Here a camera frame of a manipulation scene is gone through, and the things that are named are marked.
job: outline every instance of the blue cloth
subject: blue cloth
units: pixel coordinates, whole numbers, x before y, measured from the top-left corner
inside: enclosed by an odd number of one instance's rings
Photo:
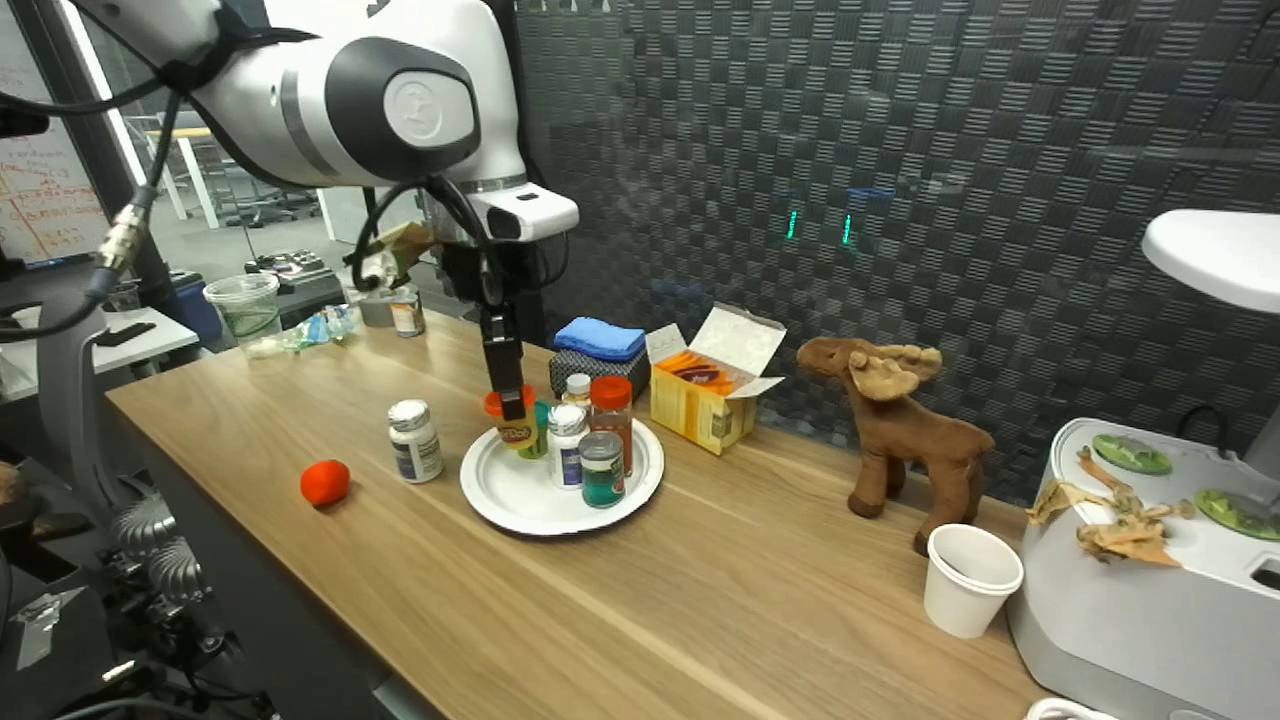
[[[595,318],[573,318],[556,333],[556,347],[576,350],[596,360],[626,363],[644,348],[644,333],[616,328]]]

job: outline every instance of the white bottle cap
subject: white bottle cap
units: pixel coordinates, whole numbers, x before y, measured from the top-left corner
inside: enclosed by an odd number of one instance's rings
[[[564,391],[570,395],[591,395],[591,375],[573,373],[564,380]]]

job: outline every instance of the gray wall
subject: gray wall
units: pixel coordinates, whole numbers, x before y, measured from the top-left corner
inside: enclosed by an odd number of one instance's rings
[[[995,434],[988,492],[1019,502],[1071,418],[1211,402],[1243,451],[1280,400],[1280,323],[1139,247],[1174,208],[1277,211],[1280,1],[573,4],[520,9],[536,155],[582,210],[553,327],[776,318],[765,421],[850,446],[799,345],[937,346],[918,397]]]

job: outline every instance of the orange bottle cap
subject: orange bottle cap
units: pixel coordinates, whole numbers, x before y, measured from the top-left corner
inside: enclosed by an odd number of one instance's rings
[[[521,391],[525,407],[534,406],[534,386],[525,386]],[[497,392],[484,396],[484,411],[494,418],[502,418],[502,397]]]
[[[631,380],[609,375],[591,380],[591,405],[600,410],[621,410],[631,402]]]

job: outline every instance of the clear plastic cup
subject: clear plastic cup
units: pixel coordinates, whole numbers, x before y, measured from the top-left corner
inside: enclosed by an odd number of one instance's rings
[[[275,304],[279,287],[280,279],[266,273],[232,275],[205,286],[205,300],[218,309],[236,343],[252,355],[256,345],[283,329]]]
[[[1014,548],[972,525],[940,525],[929,533],[929,574],[924,611],[957,638],[987,632],[1005,598],[1023,584],[1023,561]]]

